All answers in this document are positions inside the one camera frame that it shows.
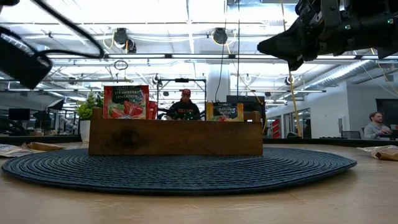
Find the red cap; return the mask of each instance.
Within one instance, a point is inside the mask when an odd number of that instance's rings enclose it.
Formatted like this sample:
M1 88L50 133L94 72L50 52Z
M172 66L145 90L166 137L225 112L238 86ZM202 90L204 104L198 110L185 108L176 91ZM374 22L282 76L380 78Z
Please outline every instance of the red cap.
M189 89L184 89L184 90L182 90L182 94L185 94L185 95L190 96L190 95L191 95L191 90L189 90Z

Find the wooden crate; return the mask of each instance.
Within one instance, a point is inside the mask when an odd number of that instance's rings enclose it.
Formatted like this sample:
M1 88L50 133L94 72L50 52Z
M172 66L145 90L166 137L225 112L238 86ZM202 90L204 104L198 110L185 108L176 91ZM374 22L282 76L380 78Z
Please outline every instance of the wooden crate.
M261 155L260 122L101 119L90 127L90 155Z

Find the white planter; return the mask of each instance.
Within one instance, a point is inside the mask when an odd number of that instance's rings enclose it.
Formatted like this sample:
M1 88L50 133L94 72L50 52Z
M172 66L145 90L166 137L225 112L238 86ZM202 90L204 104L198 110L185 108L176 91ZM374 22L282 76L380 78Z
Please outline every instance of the white planter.
M90 138L90 121L80 121L81 141L88 143Z

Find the black t-shirt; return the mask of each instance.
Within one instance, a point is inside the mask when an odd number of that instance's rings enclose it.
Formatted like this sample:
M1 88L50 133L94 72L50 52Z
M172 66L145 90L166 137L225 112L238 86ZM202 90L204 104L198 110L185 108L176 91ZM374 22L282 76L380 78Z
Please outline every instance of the black t-shirt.
M198 106L192 103L192 101L189 101L188 103L179 101L170 107L169 112L167 112L167 116L170 116L172 119L183 119L187 113L192 113L192 115L196 116L199 116L200 114Z

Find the table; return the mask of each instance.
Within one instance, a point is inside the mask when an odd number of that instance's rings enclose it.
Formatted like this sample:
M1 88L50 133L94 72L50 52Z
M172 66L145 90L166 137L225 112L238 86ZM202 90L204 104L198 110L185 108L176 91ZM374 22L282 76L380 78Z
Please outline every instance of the table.
M87 147L82 143L67 147ZM398 162L350 147L270 145L332 152L358 161L301 187L227 197L147 197L77 192L0 176L1 223L396 223Z

